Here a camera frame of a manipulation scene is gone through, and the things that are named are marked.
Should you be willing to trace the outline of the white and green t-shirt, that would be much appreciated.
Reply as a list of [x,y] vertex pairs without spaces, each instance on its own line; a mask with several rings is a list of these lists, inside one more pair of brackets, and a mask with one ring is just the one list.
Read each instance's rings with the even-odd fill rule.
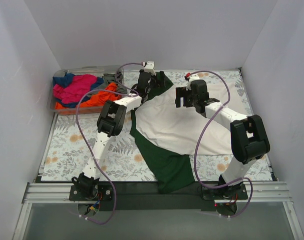
[[130,135],[134,138],[149,170],[158,182],[158,191],[168,194],[194,182],[190,156],[208,119],[194,108],[176,108],[175,86],[148,93],[147,101],[131,111]]

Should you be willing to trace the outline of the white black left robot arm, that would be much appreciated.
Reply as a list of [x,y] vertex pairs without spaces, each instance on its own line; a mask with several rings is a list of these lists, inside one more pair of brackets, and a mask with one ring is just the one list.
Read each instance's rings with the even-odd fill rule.
[[118,136],[124,125],[126,113],[139,108],[144,104],[151,93],[166,87],[168,77],[163,71],[141,69],[138,82],[129,89],[129,92],[115,94],[121,96],[118,100],[107,100],[102,107],[97,120],[97,136],[93,147],[88,141],[85,143],[89,148],[91,157],[87,160],[78,177],[72,178],[75,191],[86,200],[96,199],[100,189],[98,183],[104,175],[99,167],[99,162],[107,154],[112,141]]

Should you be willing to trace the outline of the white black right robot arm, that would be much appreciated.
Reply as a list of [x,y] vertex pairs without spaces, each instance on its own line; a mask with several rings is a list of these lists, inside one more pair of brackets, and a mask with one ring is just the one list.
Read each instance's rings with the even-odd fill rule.
[[210,123],[215,121],[230,131],[233,157],[228,168],[220,175],[216,186],[201,185],[221,198],[236,197],[249,169],[270,151],[262,118],[256,114],[247,116],[238,113],[226,103],[211,98],[202,79],[192,80],[186,87],[177,87],[175,94],[177,108],[194,107]]

